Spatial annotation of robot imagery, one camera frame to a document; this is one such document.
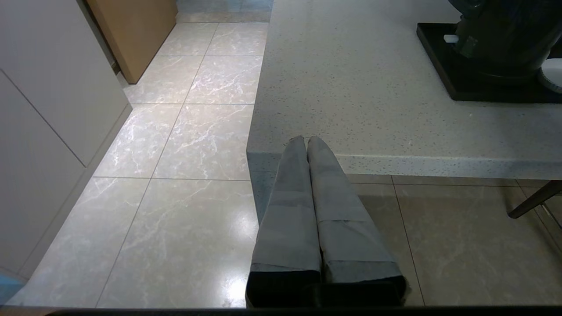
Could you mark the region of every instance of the countertop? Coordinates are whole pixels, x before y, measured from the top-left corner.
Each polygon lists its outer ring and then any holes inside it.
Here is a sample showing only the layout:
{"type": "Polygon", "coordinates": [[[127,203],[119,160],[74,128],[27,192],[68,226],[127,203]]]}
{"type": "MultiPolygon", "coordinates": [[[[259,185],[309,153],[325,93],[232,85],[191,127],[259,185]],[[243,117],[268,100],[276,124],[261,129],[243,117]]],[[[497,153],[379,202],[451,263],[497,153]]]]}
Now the countertop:
{"type": "Polygon", "coordinates": [[[448,96],[416,24],[459,19],[446,0],[275,1],[250,171],[317,135],[347,173],[562,179],[562,104],[448,96]]]}

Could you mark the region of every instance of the grout line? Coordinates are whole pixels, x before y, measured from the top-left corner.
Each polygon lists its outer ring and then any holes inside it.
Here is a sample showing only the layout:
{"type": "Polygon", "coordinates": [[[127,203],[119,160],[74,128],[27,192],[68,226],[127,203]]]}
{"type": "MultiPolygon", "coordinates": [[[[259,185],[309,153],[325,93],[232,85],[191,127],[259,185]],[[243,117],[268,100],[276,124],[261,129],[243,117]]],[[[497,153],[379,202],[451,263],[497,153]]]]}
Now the grout line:
{"type": "Polygon", "coordinates": [[[420,289],[421,300],[425,306],[425,299],[423,297],[422,284],[420,283],[420,278],[418,277],[418,269],[416,268],[416,262],[414,261],[414,254],[412,254],[412,247],[410,246],[410,239],[408,238],[408,231],[406,230],[406,223],[404,223],[404,216],[402,215],[402,208],[400,207],[400,201],[398,200],[398,193],[396,192],[396,186],[394,184],[394,179],[392,179],[392,188],[394,189],[394,197],[396,203],[398,204],[398,211],[400,211],[400,217],[402,218],[402,226],[404,228],[404,233],[406,234],[406,241],[408,242],[408,249],[410,250],[410,258],[412,258],[412,264],[414,265],[414,272],[416,273],[416,279],[418,280],[418,287],[420,289]]]}
{"type": "Polygon", "coordinates": [[[152,178],[157,180],[192,180],[192,181],[234,181],[234,182],[250,182],[250,180],[236,180],[236,179],[187,179],[187,178],[152,178]]]}
{"type": "Polygon", "coordinates": [[[264,55],[157,55],[157,56],[158,57],[205,57],[205,56],[207,57],[263,57],[264,55]]]}
{"type": "Polygon", "coordinates": [[[207,49],[205,50],[205,53],[201,57],[201,62],[199,63],[199,67],[197,68],[197,72],[195,73],[195,76],[193,77],[193,81],[191,82],[191,85],[189,86],[189,89],[187,90],[187,94],[185,95],[185,99],[183,99],[184,105],[185,105],[185,102],[187,101],[187,97],[189,96],[189,93],[191,92],[191,88],[193,88],[193,85],[195,84],[195,79],[197,79],[197,75],[199,74],[199,71],[201,70],[201,65],[203,65],[203,61],[205,60],[205,57],[207,55],[207,51],[209,51],[209,47],[211,47],[212,39],[215,37],[216,30],[218,28],[219,28],[219,24],[217,23],[216,27],[215,27],[215,31],[212,33],[211,40],[209,41],[209,44],[207,45],[207,49]]]}
{"type": "Polygon", "coordinates": [[[123,245],[125,244],[125,241],[127,240],[127,236],[129,235],[129,232],[131,231],[131,227],[133,226],[133,222],[135,221],[135,218],[137,217],[139,209],[141,208],[141,204],[142,204],[142,201],[144,200],[144,196],[146,195],[146,191],[148,190],[148,186],[150,186],[150,181],[151,180],[149,179],[148,183],[146,184],[146,188],[144,188],[144,192],[142,193],[142,197],[140,198],[140,201],[139,201],[139,206],[137,206],[137,210],[135,211],[135,215],[133,216],[133,219],[131,220],[131,224],[129,224],[129,228],[127,229],[127,233],[125,234],[125,238],[123,238],[123,242],[121,243],[121,247],[119,247],[119,251],[117,252],[117,255],[115,256],[115,260],[113,261],[113,265],[111,266],[111,270],[109,271],[109,274],[107,275],[107,279],[106,279],[105,283],[103,284],[102,291],[99,293],[98,300],[96,301],[96,304],[94,305],[95,308],[98,307],[99,300],[102,298],[103,292],[105,291],[105,288],[107,286],[107,282],[109,282],[109,278],[111,277],[111,273],[113,272],[113,269],[115,268],[115,264],[117,263],[117,259],[119,258],[119,255],[121,254],[121,249],[123,249],[123,245]]]}
{"type": "Polygon", "coordinates": [[[519,186],[478,186],[475,184],[406,184],[406,183],[365,183],[351,182],[354,184],[398,184],[400,186],[435,186],[435,187],[490,187],[490,188],[518,188],[519,186]]]}
{"type": "Polygon", "coordinates": [[[155,105],[155,104],[162,104],[162,105],[184,105],[184,104],[193,104],[193,105],[254,105],[254,103],[131,103],[133,105],[155,105]]]}
{"type": "Polygon", "coordinates": [[[160,178],[160,177],[152,177],[152,178],[135,178],[135,177],[104,177],[96,175],[92,178],[110,178],[110,179],[156,179],[156,180],[191,180],[191,181],[237,181],[237,182],[249,182],[250,180],[237,180],[237,179],[192,179],[192,178],[160,178]]]}
{"type": "Polygon", "coordinates": [[[112,179],[150,179],[150,178],[146,178],[146,177],[105,177],[103,175],[93,175],[92,178],[112,178],[112,179]]]}
{"type": "Polygon", "coordinates": [[[269,23],[269,21],[240,21],[240,22],[176,22],[176,24],[208,24],[208,23],[269,23]]]}
{"type": "Polygon", "coordinates": [[[109,282],[109,278],[111,277],[111,273],[113,272],[115,264],[117,263],[117,259],[119,258],[119,255],[121,254],[121,249],[123,249],[123,245],[125,244],[125,241],[127,240],[127,236],[129,235],[129,232],[131,231],[131,227],[133,226],[133,222],[135,221],[135,218],[137,217],[139,209],[141,208],[142,202],[144,200],[144,196],[146,195],[146,192],[148,191],[148,187],[150,186],[150,183],[152,182],[152,176],[154,175],[154,172],[156,172],[156,167],[158,167],[158,163],[160,162],[160,158],[162,158],[162,154],[164,153],[164,149],[166,148],[166,145],[168,144],[168,140],[170,139],[170,136],[172,134],[172,131],[174,130],[175,124],[178,121],[178,117],[179,117],[180,113],[182,112],[182,109],[183,109],[183,105],[179,109],[178,115],[176,116],[176,118],[174,120],[174,124],[172,125],[172,128],[170,129],[170,133],[168,134],[168,137],[166,138],[166,143],[164,144],[164,147],[162,148],[162,151],[160,152],[160,156],[158,157],[158,161],[156,162],[154,170],[152,171],[150,179],[148,180],[146,188],[144,189],[144,193],[142,194],[142,197],[140,198],[139,206],[137,207],[137,210],[135,211],[135,215],[133,216],[133,220],[131,220],[131,224],[129,225],[129,228],[127,229],[127,233],[125,234],[125,238],[123,238],[123,242],[121,243],[121,247],[119,247],[119,252],[117,253],[117,256],[115,257],[115,261],[113,261],[113,265],[111,266],[111,270],[109,271],[109,274],[107,275],[107,279],[106,279],[105,283],[103,284],[102,291],[99,294],[99,297],[98,297],[98,300],[96,301],[95,307],[98,306],[99,300],[102,298],[103,292],[105,291],[105,288],[107,286],[107,282],[109,282]]]}
{"type": "MultiPolygon", "coordinates": [[[[521,192],[523,193],[523,196],[525,198],[529,198],[529,196],[527,196],[527,194],[525,193],[525,190],[523,189],[523,187],[519,187],[519,189],[521,190],[521,192]]],[[[546,201],[543,203],[540,203],[539,205],[535,206],[533,208],[533,212],[535,214],[536,217],[538,217],[538,220],[541,222],[543,228],[546,230],[546,233],[549,234],[551,241],[554,243],[554,245],[556,246],[556,248],[562,252],[562,248],[560,247],[560,245],[558,245],[558,242],[556,241],[557,238],[554,237],[554,235],[550,232],[549,227],[546,225],[545,221],[542,220],[542,216],[539,214],[540,210],[537,210],[539,207],[542,208],[542,211],[546,214],[546,216],[548,217],[552,217],[552,213],[550,212],[550,210],[548,209],[548,205],[546,205],[546,201]]],[[[552,218],[552,220],[558,224],[558,221],[554,218],[552,218]]]]}

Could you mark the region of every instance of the baseboard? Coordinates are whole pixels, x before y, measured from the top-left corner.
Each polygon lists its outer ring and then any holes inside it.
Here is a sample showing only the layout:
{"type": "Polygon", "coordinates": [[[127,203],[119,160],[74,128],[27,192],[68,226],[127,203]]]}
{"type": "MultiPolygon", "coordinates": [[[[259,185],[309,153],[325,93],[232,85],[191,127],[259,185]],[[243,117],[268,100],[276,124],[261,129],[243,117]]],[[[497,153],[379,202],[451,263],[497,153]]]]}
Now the baseboard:
{"type": "Polygon", "coordinates": [[[86,184],[88,184],[88,181],[90,181],[90,178],[94,174],[94,171],[96,171],[96,169],[98,168],[98,165],[101,163],[104,155],[106,154],[107,150],[111,146],[111,143],[113,143],[113,140],[121,130],[123,124],[125,124],[125,121],[129,117],[129,114],[131,113],[132,110],[133,108],[131,107],[131,105],[127,103],[127,105],[121,112],[121,115],[115,121],[115,124],[111,128],[109,134],[107,134],[101,146],[98,148],[90,164],[84,169],[84,172],[78,179],[76,185],[74,186],[74,189],[72,189],[70,194],[67,196],[65,202],[62,204],[57,215],[52,220],[49,227],[43,234],[43,237],[37,243],[31,254],[29,255],[28,259],[24,263],[24,265],[18,271],[18,275],[20,279],[21,278],[29,279],[33,274],[33,272],[35,271],[35,269],[37,268],[37,266],[39,265],[39,263],[41,262],[41,260],[43,259],[43,256],[49,249],[49,246],[53,242],[54,238],[57,236],[58,231],[61,229],[66,218],[68,217],[68,214],[74,207],[74,204],[76,204],[76,201],[82,194],[82,191],[84,191],[86,184]]]}

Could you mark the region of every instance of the wooden door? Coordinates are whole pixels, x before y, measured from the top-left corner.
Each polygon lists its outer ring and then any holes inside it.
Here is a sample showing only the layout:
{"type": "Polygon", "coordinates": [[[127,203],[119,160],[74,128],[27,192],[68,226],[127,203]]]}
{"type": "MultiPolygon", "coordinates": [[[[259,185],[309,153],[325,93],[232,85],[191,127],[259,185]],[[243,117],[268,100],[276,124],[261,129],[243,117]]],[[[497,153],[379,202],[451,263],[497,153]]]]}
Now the wooden door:
{"type": "Polygon", "coordinates": [[[174,0],[88,0],[128,83],[141,78],[175,25],[174,0]]]}

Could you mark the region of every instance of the black tray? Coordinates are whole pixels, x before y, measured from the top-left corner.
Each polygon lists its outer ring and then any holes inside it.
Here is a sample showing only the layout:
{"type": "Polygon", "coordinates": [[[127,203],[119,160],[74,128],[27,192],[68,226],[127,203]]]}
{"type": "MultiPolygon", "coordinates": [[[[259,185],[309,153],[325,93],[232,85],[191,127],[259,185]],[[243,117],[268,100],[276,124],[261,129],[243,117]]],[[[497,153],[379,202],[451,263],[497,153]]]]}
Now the black tray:
{"type": "MultiPolygon", "coordinates": [[[[445,34],[455,34],[456,24],[418,23],[416,33],[445,85],[449,96],[458,101],[490,101],[510,103],[562,103],[562,94],[552,92],[537,79],[518,86],[481,83],[466,75],[452,62],[451,44],[443,40],[445,34]]],[[[549,58],[559,58],[551,52],[549,58]]]]}

